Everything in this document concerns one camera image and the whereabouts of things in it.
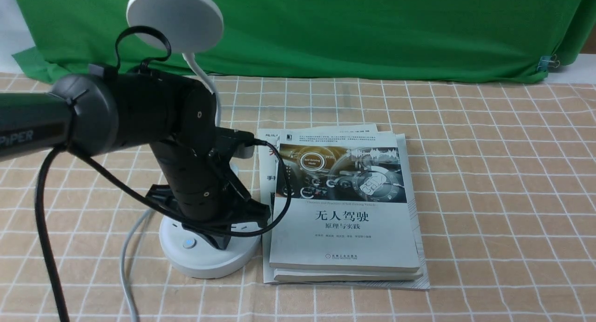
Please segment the white wall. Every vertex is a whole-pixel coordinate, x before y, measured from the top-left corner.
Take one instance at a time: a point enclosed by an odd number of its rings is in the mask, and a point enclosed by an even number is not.
[[[0,0],[0,72],[22,73],[13,54],[35,43],[15,0]]]

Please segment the green backdrop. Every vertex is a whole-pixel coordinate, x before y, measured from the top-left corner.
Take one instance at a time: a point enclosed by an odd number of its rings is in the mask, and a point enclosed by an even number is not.
[[[247,76],[537,82],[541,57],[572,63],[596,19],[596,0],[214,1],[224,37],[197,60]],[[36,42],[15,55],[27,75],[53,82],[115,63],[128,0],[17,2]],[[159,53],[136,37],[121,45],[125,67]],[[160,67],[189,74],[180,56]]]

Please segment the book title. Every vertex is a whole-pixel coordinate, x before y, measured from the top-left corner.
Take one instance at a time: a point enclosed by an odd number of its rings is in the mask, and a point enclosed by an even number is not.
[[[328,212],[317,210],[317,218],[321,221],[335,221],[336,223],[325,223],[325,229],[360,229],[360,222],[368,222],[367,212]]]

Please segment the book cover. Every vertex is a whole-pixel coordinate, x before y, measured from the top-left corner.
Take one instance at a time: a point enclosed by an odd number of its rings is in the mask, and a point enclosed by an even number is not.
[[[286,131],[279,151],[291,184],[279,171],[274,214],[289,193],[292,204],[271,235],[271,267],[419,270],[395,135]]]

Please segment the stack of books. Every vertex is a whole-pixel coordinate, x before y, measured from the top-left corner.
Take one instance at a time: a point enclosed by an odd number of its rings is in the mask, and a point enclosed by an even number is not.
[[[364,124],[257,137],[285,164],[259,148],[261,201],[277,217],[292,198],[263,236],[265,283],[430,288],[404,135]]]

